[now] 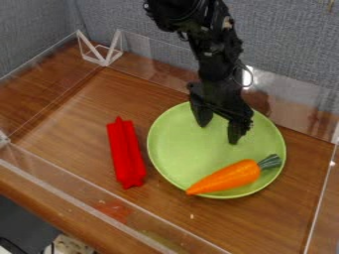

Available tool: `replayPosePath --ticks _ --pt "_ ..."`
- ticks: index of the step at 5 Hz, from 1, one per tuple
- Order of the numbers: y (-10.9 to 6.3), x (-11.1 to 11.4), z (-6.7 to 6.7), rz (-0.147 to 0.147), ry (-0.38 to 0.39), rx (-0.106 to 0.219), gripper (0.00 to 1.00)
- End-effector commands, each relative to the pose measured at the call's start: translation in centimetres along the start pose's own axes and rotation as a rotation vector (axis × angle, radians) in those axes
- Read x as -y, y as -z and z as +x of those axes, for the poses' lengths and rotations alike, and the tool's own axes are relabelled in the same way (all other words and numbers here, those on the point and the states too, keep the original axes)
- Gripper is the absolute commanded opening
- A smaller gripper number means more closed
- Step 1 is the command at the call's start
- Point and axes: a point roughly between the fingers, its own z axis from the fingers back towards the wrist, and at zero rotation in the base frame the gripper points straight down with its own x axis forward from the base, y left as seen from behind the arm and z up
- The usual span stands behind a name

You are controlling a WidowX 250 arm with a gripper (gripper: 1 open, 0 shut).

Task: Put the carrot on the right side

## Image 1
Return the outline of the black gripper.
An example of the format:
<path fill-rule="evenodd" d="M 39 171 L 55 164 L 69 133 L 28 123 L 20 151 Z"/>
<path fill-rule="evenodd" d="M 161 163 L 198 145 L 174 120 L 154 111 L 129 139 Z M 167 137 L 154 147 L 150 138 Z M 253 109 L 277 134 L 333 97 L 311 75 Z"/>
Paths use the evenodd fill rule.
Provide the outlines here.
<path fill-rule="evenodd" d="M 243 87 L 231 79 L 211 82 L 190 82 L 191 110 L 197 122 L 205 128 L 214 114 L 230 120 L 229 141 L 237 145 L 253 128 L 254 111 L 242 98 Z"/>

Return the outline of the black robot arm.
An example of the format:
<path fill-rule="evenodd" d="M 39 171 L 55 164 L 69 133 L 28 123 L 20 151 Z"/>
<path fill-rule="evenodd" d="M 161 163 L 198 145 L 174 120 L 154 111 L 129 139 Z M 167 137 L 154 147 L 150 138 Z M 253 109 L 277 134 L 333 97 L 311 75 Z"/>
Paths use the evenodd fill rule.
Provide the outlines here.
<path fill-rule="evenodd" d="M 253 127 L 254 111 L 243 100 L 243 41 L 223 0 L 145 0 L 147 16 L 165 32 L 190 44 L 199 62 L 198 82 L 187 84 L 191 110 L 205 127 L 215 115 L 229 120 L 229 141 L 238 144 Z"/>

